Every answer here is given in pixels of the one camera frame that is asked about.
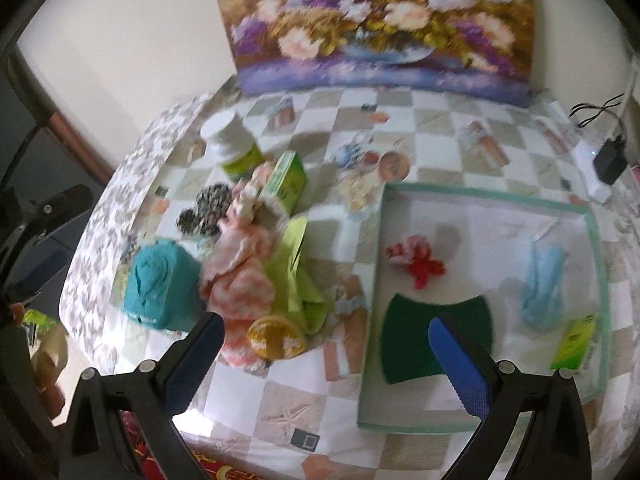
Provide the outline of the person right hand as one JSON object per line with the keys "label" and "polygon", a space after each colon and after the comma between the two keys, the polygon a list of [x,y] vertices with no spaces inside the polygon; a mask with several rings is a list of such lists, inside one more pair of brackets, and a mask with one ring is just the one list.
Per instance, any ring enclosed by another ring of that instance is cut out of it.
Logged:
{"label": "person right hand", "polygon": [[32,370],[38,398],[50,419],[61,414],[65,396],[56,383],[68,362],[66,331],[61,325],[53,325],[40,341],[32,356]]}

